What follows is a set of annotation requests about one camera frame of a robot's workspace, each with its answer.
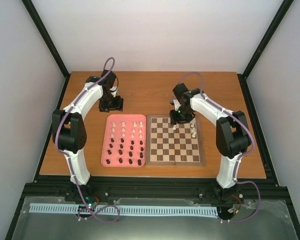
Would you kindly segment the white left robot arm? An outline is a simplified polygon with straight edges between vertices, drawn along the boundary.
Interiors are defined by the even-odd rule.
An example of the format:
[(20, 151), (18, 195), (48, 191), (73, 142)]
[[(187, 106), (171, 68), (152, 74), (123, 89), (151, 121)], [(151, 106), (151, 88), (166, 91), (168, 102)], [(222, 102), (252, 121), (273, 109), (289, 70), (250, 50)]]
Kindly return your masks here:
[(76, 195), (82, 201), (93, 198), (94, 188), (88, 185), (91, 174), (84, 156), (87, 132), (84, 119), (96, 102), (100, 112), (122, 111), (124, 99), (117, 95), (118, 77), (111, 70), (103, 70), (101, 76), (90, 76), (78, 96), (63, 109), (52, 113), (52, 140), (56, 150), (64, 155), (70, 181), (80, 185)]

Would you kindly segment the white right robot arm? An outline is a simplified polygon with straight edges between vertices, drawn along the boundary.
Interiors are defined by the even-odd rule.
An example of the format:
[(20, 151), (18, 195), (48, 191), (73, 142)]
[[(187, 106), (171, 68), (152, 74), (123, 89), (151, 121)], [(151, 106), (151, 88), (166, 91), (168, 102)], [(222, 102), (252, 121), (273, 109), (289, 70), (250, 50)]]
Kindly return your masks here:
[(200, 89), (189, 90), (184, 83), (172, 90), (174, 110), (169, 112), (170, 123), (190, 123), (199, 113), (216, 127), (216, 147), (221, 154), (217, 183), (223, 189), (236, 184), (241, 158), (249, 146), (254, 146), (247, 118), (242, 111), (233, 112), (210, 99)]

